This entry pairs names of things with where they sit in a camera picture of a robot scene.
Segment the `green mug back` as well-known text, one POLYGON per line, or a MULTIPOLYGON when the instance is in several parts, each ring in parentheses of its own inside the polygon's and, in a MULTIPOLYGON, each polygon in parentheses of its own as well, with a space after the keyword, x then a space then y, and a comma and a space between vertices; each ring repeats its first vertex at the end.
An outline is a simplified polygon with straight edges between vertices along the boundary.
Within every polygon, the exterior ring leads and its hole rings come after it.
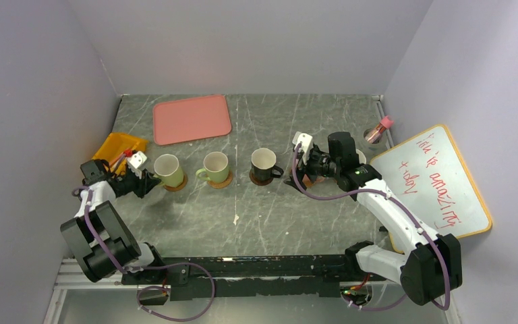
POLYGON ((160 155, 154 161, 154 172, 161 184, 178 188, 184 181, 184 172, 179 164, 179 159, 172 154, 160 155))

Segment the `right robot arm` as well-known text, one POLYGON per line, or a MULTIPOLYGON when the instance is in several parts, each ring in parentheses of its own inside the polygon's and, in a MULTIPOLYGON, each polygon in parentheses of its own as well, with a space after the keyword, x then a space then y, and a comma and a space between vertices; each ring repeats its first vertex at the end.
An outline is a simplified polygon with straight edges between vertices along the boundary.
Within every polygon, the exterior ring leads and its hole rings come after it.
POLYGON ((296 132, 291 174, 286 184, 309 198, 328 201, 307 191, 304 178, 332 178, 342 193, 367 208, 400 241, 402 253, 385 250, 369 241, 345 251, 344 272, 359 280, 376 274, 399 284, 404 295, 418 305, 432 303, 446 311, 451 291, 462 278, 461 245, 452 234, 441 235, 415 216, 392 192, 374 167, 362 163, 349 132, 334 132, 327 138, 328 151, 314 143, 311 135, 296 132))

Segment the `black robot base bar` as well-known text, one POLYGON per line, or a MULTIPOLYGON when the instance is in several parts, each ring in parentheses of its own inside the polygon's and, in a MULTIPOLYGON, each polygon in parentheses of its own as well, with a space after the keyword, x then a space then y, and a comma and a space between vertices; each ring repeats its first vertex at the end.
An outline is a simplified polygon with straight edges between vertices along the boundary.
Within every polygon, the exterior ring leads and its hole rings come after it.
POLYGON ((343 254, 163 258, 164 277, 124 286, 165 286, 170 300, 196 298, 317 295, 338 298, 351 286, 384 282, 356 270, 343 254))

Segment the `pink mug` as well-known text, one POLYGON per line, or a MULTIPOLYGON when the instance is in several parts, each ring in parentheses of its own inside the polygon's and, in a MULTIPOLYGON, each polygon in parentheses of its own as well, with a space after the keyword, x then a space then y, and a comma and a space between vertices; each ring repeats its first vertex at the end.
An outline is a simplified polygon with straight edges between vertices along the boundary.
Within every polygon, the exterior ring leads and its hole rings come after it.
POLYGON ((358 148, 356 149, 356 153, 358 155, 359 162, 361 164, 366 164, 367 163, 367 159, 366 159, 365 154, 361 150, 359 150, 358 148))
POLYGON ((302 183, 306 186, 306 188, 311 188, 316 184, 322 183, 325 181, 325 179, 326 178, 324 176, 316 176, 314 180, 311 180, 309 175, 305 175, 302 179, 302 183))

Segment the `black mug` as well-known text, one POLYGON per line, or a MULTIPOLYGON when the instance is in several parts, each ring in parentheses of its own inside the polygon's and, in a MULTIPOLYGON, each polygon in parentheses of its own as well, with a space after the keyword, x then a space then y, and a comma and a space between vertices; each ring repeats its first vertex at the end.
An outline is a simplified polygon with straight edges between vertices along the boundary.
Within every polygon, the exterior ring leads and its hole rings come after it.
POLYGON ((251 170, 258 180, 281 178, 284 171, 277 165, 277 156, 269 148, 258 148, 251 155, 251 170))

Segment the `light wooden coaster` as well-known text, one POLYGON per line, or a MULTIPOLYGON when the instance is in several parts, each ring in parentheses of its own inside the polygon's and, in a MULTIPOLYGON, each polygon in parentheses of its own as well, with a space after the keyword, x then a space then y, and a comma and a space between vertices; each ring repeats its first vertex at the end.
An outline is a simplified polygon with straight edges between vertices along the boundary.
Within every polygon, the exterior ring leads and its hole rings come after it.
POLYGON ((172 187, 172 186, 168 186, 168 185, 165 185, 163 184, 163 188, 169 192, 178 192, 182 189, 185 188, 185 186, 187 185, 188 183, 188 176, 186 173, 183 174, 183 181, 182 183, 180 183, 180 185, 176 186, 176 187, 172 187))

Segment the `green mug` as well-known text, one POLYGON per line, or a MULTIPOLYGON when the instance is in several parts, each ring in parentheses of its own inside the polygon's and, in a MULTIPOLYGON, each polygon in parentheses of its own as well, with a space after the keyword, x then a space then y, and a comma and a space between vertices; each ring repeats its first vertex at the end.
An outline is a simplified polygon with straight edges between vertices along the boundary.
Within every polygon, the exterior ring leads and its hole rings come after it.
POLYGON ((184 172, 179 164, 179 159, 172 154, 160 155, 154 161, 154 172, 161 184, 178 188, 184 181, 184 172))
POLYGON ((203 160, 203 168, 196 172, 200 180, 220 184, 229 175, 229 159, 222 152, 211 152, 203 160))

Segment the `woven coaster tan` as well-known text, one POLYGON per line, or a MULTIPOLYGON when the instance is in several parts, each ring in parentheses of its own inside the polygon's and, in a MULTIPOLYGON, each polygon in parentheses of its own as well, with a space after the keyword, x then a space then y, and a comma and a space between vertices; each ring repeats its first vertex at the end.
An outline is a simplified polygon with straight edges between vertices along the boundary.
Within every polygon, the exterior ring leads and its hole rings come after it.
POLYGON ((233 181, 233 172, 230 171, 227 178, 223 182, 207 181, 207 184, 212 188, 221 189, 227 187, 233 181))

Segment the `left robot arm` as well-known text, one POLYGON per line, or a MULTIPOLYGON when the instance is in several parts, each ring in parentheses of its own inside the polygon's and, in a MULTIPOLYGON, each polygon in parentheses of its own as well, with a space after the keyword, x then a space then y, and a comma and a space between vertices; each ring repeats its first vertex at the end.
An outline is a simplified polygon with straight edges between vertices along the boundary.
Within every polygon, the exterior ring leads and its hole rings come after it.
POLYGON ((134 238, 114 203, 130 193, 144 198, 161 181, 145 169, 134 173, 129 166, 117 175, 102 159, 87 161, 80 169, 84 178, 72 195, 81 205, 60 231, 84 275, 98 282, 120 272, 131 281, 160 282, 166 274, 160 254, 153 245, 134 238))

